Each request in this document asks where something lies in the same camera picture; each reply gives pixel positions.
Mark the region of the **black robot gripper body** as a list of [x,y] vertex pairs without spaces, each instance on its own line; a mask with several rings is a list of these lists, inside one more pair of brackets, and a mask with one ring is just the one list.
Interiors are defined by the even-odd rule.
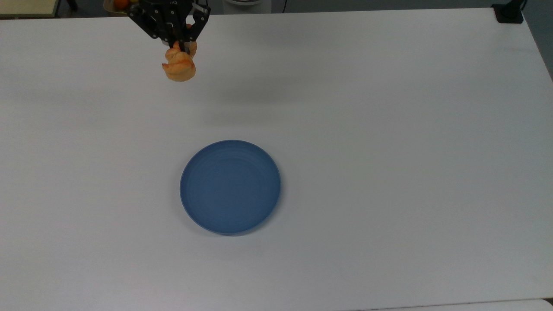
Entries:
[[153,39],[172,42],[171,28],[181,42],[182,27],[192,25],[189,33],[197,41],[211,14],[207,0],[139,0],[127,10],[127,16]]

